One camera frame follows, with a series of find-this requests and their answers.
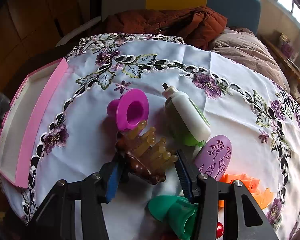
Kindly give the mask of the red small ball toy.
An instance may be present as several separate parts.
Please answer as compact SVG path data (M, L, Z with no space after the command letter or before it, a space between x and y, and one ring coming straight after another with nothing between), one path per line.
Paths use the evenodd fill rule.
M224 226L221 222L217 222L217 228L216 228L216 239L219 239L224 234Z

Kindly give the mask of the orange curved plastic piece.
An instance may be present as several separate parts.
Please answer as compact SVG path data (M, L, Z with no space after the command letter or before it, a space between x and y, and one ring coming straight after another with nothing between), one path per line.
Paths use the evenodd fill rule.
M257 189L256 193L252 193L252 196L263 210L272 203L274 193L269 188L266 188L263 192Z

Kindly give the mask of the wooden side shelf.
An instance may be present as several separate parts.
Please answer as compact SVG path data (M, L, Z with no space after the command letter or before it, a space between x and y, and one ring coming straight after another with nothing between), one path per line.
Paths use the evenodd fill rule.
M270 54L274 57L276 63L283 71L290 88L290 94L300 104L300 70L291 62L283 52L270 42L267 38L259 35L259 39L265 44Z

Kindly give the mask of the pink white shallow tray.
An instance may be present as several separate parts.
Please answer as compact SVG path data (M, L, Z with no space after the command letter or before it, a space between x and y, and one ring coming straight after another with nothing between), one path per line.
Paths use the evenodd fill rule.
M14 95L0 129L0 174L12 185L28 186L30 159L45 109L66 72L58 59L28 74Z

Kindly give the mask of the magenta plastic spool cup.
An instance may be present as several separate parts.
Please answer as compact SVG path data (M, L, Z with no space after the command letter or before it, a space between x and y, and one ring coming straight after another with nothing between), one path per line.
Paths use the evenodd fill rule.
M149 101L142 90L131 89L108 104L107 114L115 120L119 131L132 130L141 121L148 120Z

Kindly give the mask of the brown hair claw clip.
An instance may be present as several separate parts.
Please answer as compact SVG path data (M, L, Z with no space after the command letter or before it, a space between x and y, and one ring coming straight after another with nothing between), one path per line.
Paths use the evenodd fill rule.
M149 184L157 185L166 180L165 171L178 160L174 151L168 151L166 138L156 139L155 127L146 128L147 121L140 121L133 129L117 132L116 152L124 157L127 172Z

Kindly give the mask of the rust brown quilted jacket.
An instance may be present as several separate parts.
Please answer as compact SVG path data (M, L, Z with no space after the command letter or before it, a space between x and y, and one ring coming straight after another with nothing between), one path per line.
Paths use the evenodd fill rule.
M162 34L181 37L188 45L207 50L228 19L208 7L180 10L128 10L103 22L106 33Z

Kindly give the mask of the green plastic scoop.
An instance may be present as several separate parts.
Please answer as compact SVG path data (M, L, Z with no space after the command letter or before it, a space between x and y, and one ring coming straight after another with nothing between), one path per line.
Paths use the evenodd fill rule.
M179 239L191 238L197 208L197 204L191 204L181 196L156 196L148 202L150 214L167 223Z

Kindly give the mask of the purple tin on shelf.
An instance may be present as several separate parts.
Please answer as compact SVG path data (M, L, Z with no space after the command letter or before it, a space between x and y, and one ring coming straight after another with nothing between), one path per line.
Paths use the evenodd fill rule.
M293 48L291 41L284 33L281 33L278 40L278 46L280 51L289 59L293 54Z

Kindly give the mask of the white floral embroidered tablecloth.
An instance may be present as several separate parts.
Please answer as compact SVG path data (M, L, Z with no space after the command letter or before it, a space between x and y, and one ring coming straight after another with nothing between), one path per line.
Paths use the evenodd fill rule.
M300 227L300 105L278 81L233 60L184 44L179 37L101 34L83 38L66 56L35 125L27 186L2 187L25 224L55 182L84 179L110 161L117 132L108 104L133 89L149 102L148 125L168 148L178 148L168 127L163 84L189 96L212 135L232 144L230 174L245 173L274 193L266 208L279 239Z

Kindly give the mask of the orange plastic block toy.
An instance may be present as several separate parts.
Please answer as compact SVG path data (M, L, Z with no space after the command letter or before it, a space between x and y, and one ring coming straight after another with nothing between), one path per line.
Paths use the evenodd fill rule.
M257 201L257 203L260 204L260 200L258 197L258 194L261 194L261 191L258 189L260 183L259 179L249 177L246 174L242 173L242 174L224 174L219 181L231 184L234 180L237 179L244 183L244 185L252 194L252 196Z

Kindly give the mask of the mauve bed duvet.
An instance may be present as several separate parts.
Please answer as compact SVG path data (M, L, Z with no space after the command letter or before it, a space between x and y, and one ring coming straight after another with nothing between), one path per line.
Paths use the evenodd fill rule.
M240 63L268 77L287 92L289 83L267 47L252 31L242 27L226 27L209 43L209 50Z

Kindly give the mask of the purple oval patterned case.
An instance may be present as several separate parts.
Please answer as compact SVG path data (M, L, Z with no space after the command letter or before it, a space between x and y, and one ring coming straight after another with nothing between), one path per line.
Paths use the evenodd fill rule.
M211 138L194 158L200 173L219 181L227 170L232 157L232 144L225 135Z

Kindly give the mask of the white green plug-in device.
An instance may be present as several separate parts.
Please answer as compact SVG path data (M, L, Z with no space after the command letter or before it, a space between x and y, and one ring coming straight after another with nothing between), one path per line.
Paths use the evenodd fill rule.
M162 86L165 114L174 139L185 146L203 147L211 136L207 118L186 93L166 83Z

